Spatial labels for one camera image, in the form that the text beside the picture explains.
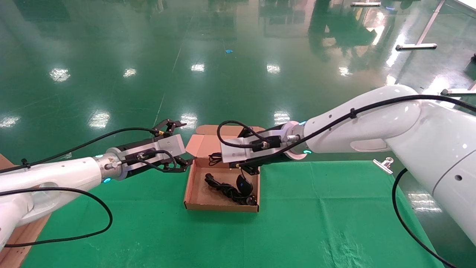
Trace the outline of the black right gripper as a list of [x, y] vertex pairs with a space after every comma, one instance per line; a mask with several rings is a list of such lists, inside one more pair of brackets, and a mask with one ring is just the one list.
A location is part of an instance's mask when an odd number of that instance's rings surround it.
[[285, 151], [281, 154], [278, 153], [281, 149], [290, 145], [290, 142], [286, 142], [287, 129], [289, 124], [281, 124], [276, 127], [272, 127], [263, 131], [255, 132], [253, 128], [243, 128], [242, 138], [245, 139], [245, 145], [253, 144], [252, 148], [248, 148], [247, 151], [250, 156], [244, 161], [244, 165], [241, 167], [241, 162], [231, 162], [229, 164], [230, 169], [240, 169], [248, 173], [249, 175], [259, 175], [260, 166], [256, 164], [270, 164], [294, 161], [294, 155], [290, 151]]

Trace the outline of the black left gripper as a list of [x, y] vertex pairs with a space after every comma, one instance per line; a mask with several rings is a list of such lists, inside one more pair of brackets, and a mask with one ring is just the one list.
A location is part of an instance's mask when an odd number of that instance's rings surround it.
[[[153, 127], [155, 137], [169, 137], [176, 128], [187, 123], [163, 120]], [[119, 180], [130, 178], [149, 169], [162, 173], [183, 173], [194, 163], [194, 158], [183, 159], [185, 147], [182, 140], [142, 140], [118, 146], [118, 158], [121, 161]]]

